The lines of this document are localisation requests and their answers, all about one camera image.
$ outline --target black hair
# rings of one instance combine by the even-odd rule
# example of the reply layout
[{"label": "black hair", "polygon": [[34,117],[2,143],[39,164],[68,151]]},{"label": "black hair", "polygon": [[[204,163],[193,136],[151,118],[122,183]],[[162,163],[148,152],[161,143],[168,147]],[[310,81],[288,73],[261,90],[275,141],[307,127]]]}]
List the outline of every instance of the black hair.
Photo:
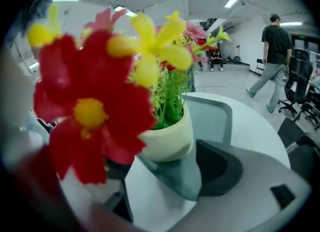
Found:
[{"label": "black hair", "polygon": [[279,21],[281,21],[280,17],[277,14],[272,14],[270,17],[271,23],[277,21],[277,19],[279,19]]}]

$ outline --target shoe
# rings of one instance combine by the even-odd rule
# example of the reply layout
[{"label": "shoe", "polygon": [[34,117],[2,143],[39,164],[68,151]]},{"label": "shoe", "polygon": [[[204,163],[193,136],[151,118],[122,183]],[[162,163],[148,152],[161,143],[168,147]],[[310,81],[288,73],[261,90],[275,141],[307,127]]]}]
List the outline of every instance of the shoe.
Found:
[{"label": "shoe", "polygon": [[266,107],[266,109],[268,110],[269,113],[273,113],[273,112],[274,112],[274,110],[271,110],[271,109],[270,109],[270,107],[269,107],[268,104],[266,104],[265,107]]},{"label": "shoe", "polygon": [[250,92],[250,88],[246,87],[245,91],[249,94],[249,96],[251,96],[252,98],[255,96],[255,94]]}]

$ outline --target white flower pot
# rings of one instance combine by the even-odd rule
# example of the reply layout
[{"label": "white flower pot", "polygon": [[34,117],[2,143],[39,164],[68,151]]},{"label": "white flower pot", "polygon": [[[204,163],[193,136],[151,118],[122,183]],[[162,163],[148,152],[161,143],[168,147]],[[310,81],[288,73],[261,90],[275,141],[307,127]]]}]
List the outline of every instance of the white flower pot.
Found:
[{"label": "white flower pot", "polygon": [[194,132],[187,103],[183,105],[183,117],[176,124],[160,129],[148,130],[139,138],[146,143],[143,154],[156,162],[168,162],[186,156],[194,146]]}]

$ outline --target gray floor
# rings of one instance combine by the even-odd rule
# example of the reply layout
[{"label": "gray floor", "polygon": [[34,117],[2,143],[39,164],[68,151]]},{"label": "gray floor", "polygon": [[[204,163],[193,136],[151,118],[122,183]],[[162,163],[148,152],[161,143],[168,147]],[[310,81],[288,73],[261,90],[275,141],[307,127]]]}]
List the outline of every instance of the gray floor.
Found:
[{"label": "gray floor", "polygon": [[[266,104],[269,102],[275,88],[273,81],[267,82],[254,98],[246,94],[245,87],[252,86],[259,79],[258,76],[254,76],[253,73],[249,72],[248,66],[225,65],[223,73],[220,72],[218,65],[214,66],[214,72],[206,71],[206,64],[203,65],[203,69],[205,70],[204,72],[194,73],[197,92],[214,93],[236,99],[260,113],[276,131],[279,130],[286,117],[293,118],[288,110],[278,113],[278,109],[276,109],[272,114],[266,110]],[[285,98],[283,89],[280,99]],[[301,119],[296,123],[304,132],[315,133],[320,138],[320,129],[315,132],[312,124],[305,120],[304,116],[301,116]]]}]

